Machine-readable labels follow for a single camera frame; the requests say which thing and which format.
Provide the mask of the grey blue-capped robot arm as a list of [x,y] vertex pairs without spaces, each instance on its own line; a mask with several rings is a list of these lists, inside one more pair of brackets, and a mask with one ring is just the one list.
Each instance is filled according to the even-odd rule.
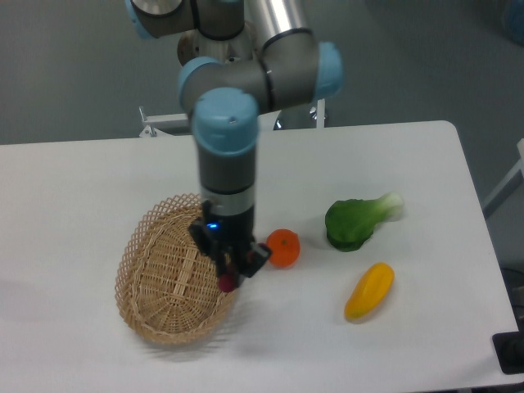
[[253,235],[258,118],[336,94],[341,54],[319,42],[299,1],[129,1],[144,38],[192,34],[178,102],[197,150],[201,215],[189,232],[215,266],[218,287],[237,289],[269,259]]

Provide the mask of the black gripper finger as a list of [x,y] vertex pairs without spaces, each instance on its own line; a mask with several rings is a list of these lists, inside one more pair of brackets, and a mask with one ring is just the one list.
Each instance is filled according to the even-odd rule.
[[217,278],[221,278],[225,274],[234,275],[234,266],[231,263],[231,258],[227,251],[216,251],[213,261]]
[[256,266],[252,256],[234,256],[232,264],[235,287],[240,287],[245,278],[252,278],[256,273]]

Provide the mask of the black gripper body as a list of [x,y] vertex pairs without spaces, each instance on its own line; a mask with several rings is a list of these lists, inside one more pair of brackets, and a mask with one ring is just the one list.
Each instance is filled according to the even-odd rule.
[[253,236],[255,208],[252,206],[238,215],[217,215],[212,208],[210,201],[204,201],[200,215],[188,228],[199,252],[210,258],[213,265],[216,251],[227,251],[231,263],[234,256],[252,256],[258,273],[272,251]]

